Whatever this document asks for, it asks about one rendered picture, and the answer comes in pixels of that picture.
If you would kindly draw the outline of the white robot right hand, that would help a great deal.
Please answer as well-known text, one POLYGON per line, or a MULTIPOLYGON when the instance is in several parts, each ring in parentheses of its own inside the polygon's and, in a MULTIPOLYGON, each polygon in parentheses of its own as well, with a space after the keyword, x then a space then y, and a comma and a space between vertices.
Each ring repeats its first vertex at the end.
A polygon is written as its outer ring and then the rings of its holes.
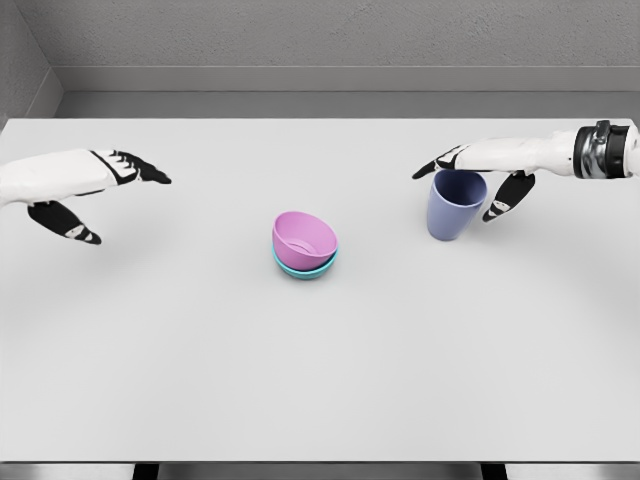
POLYGON ((488 139, 457 145, 422 166, 413 175, 417 180, 440 170, 506 172, 493 201, 483 214, 489 223, 513 210, 533 189, 536 178, 524 139, 488 139))

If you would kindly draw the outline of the lavender blue cup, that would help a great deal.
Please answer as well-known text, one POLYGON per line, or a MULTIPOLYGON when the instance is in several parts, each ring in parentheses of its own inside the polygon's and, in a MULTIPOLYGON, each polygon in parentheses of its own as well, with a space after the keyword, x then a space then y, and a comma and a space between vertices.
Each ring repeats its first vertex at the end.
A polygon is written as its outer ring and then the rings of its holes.
POLYGON ((433 180, 427 228, 441 241, 456 240, 476 217, 487 196, 484 178, 473 171, 441 170, 433 180))

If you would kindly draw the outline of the pink bowl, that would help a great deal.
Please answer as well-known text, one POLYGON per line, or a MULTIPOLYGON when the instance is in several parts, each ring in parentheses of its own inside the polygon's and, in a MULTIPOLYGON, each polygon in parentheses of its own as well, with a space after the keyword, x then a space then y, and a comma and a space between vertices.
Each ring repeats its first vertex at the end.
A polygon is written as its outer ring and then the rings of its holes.
POLYGON ((274 220, 272 244, 283 264, 294 270, 309 271, 325 264, 336 253, 338 238, 320 218, 287 211, 274 220))

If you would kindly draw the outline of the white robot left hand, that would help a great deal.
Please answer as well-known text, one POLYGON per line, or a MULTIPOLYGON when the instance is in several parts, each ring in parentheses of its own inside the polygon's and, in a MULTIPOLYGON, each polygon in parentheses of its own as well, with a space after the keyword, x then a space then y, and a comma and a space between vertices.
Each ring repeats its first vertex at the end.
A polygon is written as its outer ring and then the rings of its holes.
POLYGON ((16 202, 29 217, 61 237, 99 245, 102 240, 62 204, 134 181, 169 185, 168 175, 142 158, 118 150, 77 149, 11 161, 16 202))

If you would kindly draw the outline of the teal bowl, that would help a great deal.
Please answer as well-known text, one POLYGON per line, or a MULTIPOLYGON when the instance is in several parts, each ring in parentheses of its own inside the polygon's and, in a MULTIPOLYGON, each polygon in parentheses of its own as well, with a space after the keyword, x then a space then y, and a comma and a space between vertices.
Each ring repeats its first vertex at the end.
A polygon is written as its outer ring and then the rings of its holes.
POLYGON ((339 254, 339 250, 336 250, 335 253, 321 266, 312 270, 305 270, 305 271, 296 270, 285 265, 278 257, 274 246, 271 246, 271 253, 276 264, 279 266, 279 268, 290 277, 298 280, 315 280, 317 278, 320 278, 321 276, 323 276, 329 271, 329 269, 333 266, 339 254))

